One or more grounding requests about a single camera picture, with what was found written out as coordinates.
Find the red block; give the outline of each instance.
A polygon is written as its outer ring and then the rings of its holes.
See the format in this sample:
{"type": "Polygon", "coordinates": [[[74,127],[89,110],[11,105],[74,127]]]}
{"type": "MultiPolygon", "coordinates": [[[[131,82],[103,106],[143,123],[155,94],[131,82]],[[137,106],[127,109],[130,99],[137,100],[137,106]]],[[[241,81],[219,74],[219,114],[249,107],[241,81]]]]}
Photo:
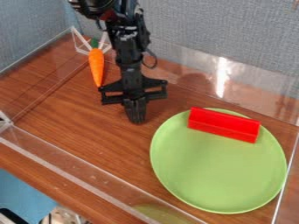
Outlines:
{"type": "Polygon", "coordinates": [[[206,108],[191,108],[189,128],[255,143],[261,122],[206,108]]]}

